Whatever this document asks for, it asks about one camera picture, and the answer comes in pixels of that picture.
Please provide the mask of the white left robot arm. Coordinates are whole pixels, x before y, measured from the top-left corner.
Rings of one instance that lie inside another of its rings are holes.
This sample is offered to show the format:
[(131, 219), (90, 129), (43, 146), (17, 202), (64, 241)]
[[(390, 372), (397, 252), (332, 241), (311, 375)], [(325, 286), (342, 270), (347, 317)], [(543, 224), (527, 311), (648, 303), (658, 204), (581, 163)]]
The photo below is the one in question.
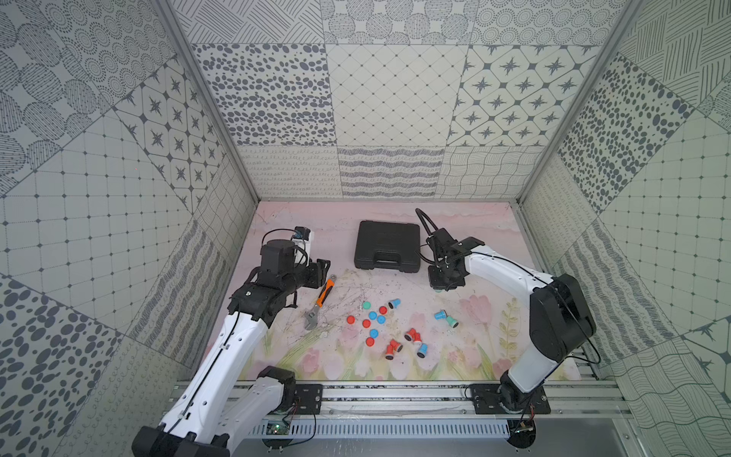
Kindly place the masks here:
[(262, 245), (261, 264), (230, 297), (213, 349), (160, 424), (139, 430), (133, 455), (230, 456), (267, 415), (294, 406), (295, 375), (276, 367), (263, 369), (235, 404), (227, 404), (277, 314), (296, 306), (298, 289), (321, 289), (327, 281), (329, 261), (310, 255), (313, 232), (297, 227), (291, 233)]

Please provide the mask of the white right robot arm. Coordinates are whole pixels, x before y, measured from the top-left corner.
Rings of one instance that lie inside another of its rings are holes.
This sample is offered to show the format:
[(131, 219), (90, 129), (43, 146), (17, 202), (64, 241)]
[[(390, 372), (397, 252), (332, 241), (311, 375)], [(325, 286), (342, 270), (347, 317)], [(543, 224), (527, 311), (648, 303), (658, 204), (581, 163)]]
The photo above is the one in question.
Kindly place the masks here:
[(526, 411), (544, 381), (597, 331), (579, 282), (569, 274), (552, 276), (510, 260), (483, 241), (456, 240), (444, 228), (428, 234), (430, 287), (451, 291), (470, 275), (509, 293), (527, 307), (530, 343), (500, 378), (500, 404), (509, 413)]

